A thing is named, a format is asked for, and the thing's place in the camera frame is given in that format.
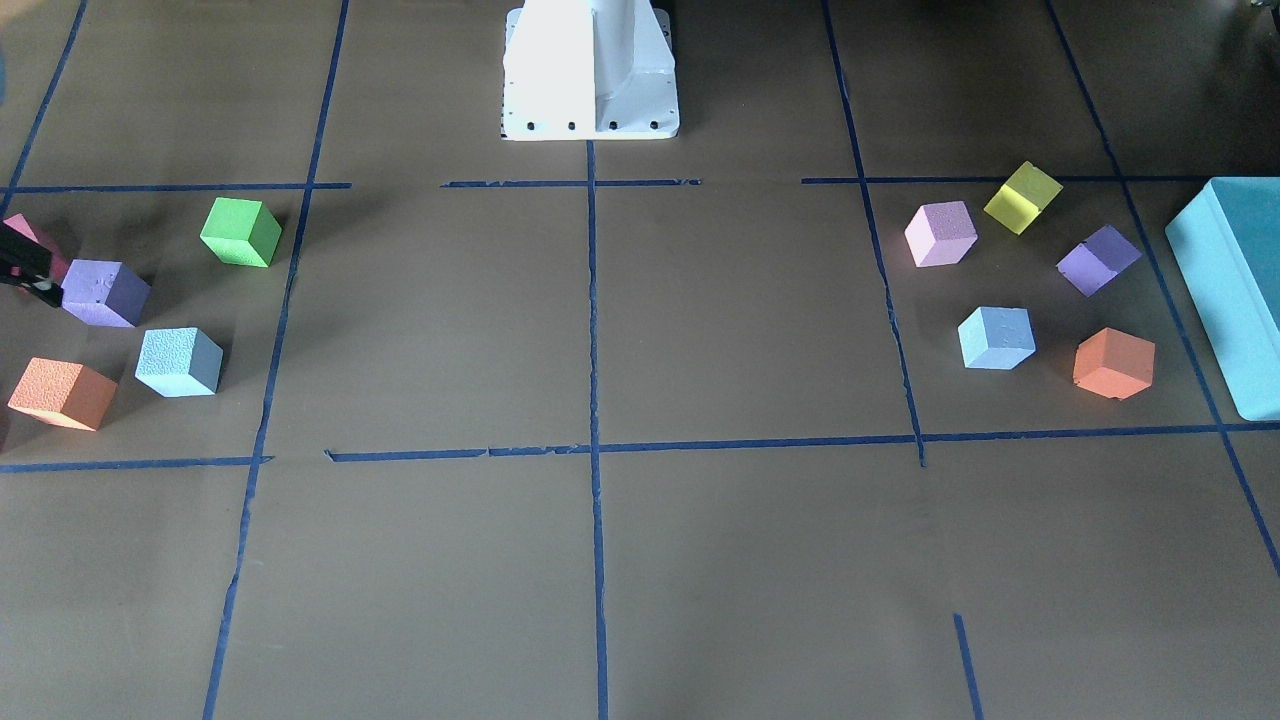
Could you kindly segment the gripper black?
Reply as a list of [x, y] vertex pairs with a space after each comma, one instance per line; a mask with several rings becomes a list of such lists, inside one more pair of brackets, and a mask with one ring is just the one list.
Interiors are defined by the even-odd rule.
[[1, 224], [1, 282], [26, 291], [50, 307], [60, 307], [63, 287], [52, 282], [52, 252]]

